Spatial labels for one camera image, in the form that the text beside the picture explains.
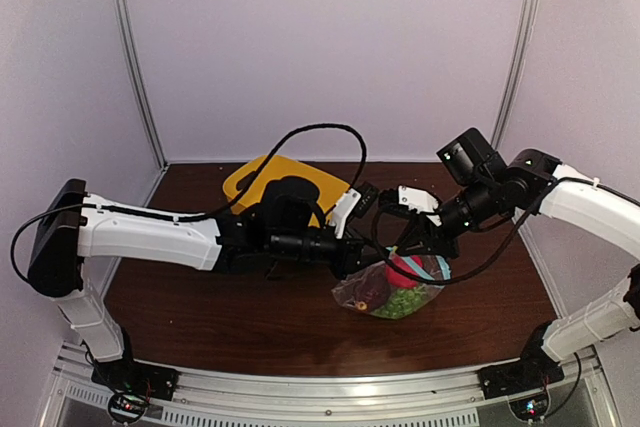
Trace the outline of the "bright red plastic apple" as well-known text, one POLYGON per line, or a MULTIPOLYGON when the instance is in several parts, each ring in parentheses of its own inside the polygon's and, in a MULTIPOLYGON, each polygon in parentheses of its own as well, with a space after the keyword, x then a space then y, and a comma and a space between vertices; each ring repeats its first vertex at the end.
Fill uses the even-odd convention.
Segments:
POLYGON ((418 276, 423 271, 423 262, 419 256, 398 256, 392 253, 389 260, 396 266, 396 269, 387 265, 385 267, 385 277, 389 284, 396 288, 413 289, 419 283, 408 277, 408 274, 418 276))

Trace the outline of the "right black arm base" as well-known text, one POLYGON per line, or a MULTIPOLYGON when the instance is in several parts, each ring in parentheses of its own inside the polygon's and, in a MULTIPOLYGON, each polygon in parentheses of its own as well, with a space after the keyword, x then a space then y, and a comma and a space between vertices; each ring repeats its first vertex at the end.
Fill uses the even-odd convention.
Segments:
POLYGON ((518 359, 481 368, 478 378, 486 400, 541 390, 565 376, 558 361, 543 350, 543 336, 550 322, 536 327, 527 339, 518 359))

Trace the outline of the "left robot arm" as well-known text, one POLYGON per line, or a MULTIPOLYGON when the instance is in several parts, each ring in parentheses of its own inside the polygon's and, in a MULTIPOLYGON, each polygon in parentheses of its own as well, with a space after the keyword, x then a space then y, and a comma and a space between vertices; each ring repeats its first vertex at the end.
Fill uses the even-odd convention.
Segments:
POLYGON ((357 272, 365 242, 347 225, 366 197, 349 189, 324 212, 313 191, 288 188, 287 182, 273 182, 259 203, 239 214, 182 214, 115 203, 71 179, 33 220, 27 281, 57 304, 93 358, 105 364, 106 376, 133 391, 143 383, 143 368, 131 359, 127 334, 84 279, 84 260, 133 258, 225 274, 286 260, 325 265, 337 279, 357 272))

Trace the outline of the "green plastic grape bunch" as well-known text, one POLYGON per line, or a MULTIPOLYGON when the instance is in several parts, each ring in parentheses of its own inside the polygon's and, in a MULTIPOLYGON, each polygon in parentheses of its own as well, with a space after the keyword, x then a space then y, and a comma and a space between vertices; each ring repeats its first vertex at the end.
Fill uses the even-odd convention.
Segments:
POLYGON ((398 320, 414 314, 431 300, 431 295, 422 285, 413 289, 395 290, 387 303, 374 310, 374 317, 398 320))

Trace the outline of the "dark red plastic apple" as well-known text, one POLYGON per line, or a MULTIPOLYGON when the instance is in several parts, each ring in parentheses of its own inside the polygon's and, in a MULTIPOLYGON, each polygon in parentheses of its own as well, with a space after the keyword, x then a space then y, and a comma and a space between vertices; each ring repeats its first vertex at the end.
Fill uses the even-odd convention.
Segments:
POLYGON ((372 312, 384 306, 390 296, 391 287, 385 272, 369 272, 354 287, 354 307, 361 312, 372 312))

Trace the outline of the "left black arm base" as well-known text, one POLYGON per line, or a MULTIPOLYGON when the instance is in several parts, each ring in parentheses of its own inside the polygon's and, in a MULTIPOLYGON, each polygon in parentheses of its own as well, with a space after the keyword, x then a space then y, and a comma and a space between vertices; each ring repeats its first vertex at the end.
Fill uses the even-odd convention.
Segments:
POLYGON ((91 380, 112 391, 134 394, 144 398, 171 401, 179 373, 169 367, 136 361, 131 339, 123 330, 124 353, 121 359, 111 362, 92 360, 91 380))

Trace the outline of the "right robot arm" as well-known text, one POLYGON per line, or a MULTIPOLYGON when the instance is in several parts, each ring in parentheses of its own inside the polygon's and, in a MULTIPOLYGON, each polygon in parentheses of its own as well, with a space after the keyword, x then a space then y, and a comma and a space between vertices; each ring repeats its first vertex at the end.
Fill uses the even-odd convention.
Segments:
MULTIPOLYGON (((503 216, 523 224, 531 215, 564 222, 639 255, 638 201, 550 154, 526 149, 506 163, 478 129, 470 128, 437 156, 461 190, 441 202, 425 190, 398 187, 397 203, 410 219, 397 244, 400 255, 415 250, 455 258, 458 237, 480 231, 488 219, 503 216)), ((598 299, 539 328, 525 357, 514 364, 513 380, 533 388, 550 373, 551 362, 638 328, 639 269, 633 267, 598 299)))

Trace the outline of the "clear zip top bag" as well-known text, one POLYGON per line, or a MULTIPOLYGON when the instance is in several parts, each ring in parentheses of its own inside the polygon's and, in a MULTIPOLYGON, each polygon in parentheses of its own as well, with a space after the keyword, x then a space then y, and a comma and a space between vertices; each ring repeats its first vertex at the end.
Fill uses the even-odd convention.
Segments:
MULTIPOLYGON (((404 274, 429 281, 451 278, 448 262, 441 256, 399 256, 389 249, 390 260, 404 274)), ((444 289, 409 279, 379 261, 348 276, 333 289, 335 302, 348 310, 369 316, 399 320, 410 316, 433 301, 444 289)))

